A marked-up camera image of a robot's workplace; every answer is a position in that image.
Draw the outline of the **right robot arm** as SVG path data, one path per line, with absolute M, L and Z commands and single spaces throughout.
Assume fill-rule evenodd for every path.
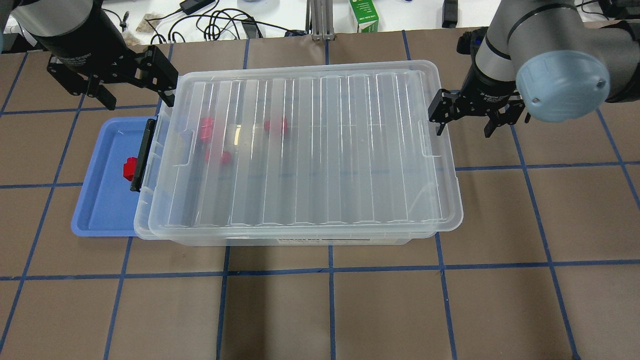
M 571 0 L 503 0 L 456 50 L 471 66 L 460 89 L 439 89 L 430 103 L 438 135 L 464 117 L 487 118 L 489 138 L 521 116 L 559 123 L 639 100 L 639 21 L 587 28 Z

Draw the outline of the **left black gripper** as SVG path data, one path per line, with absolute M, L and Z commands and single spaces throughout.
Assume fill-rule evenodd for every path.
M 113 111 L 106 84 L 131 84 L 175 104 L 178 70 L 160 48 L 128 48 L 103 10 L 36 10 L 36 39 L 51 52 L 47 71 L 70 95 L 85 95 Z

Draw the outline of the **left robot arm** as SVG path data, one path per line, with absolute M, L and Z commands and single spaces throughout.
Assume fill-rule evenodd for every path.
M 108 84 L 130 84 L 175 103 L 178 70 L 155 45 L 135 52 L 98 0 L 12 0 L 10 14 L 50 52 L 46 70 L 73 96 L 114 110 Z

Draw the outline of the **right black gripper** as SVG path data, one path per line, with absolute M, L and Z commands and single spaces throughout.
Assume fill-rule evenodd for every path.
M 441 136 L 450 122 L 464 116 L 487 116 L 483 133 L 489 138 L 496 129 L 518 123 L 526 109 L 518 95 L 515 80 L 494 79 L 473 64 L 460 90 L 441 88 L 435 93 L 429 105 L 429 121 L 438 125 L 436 136 Z

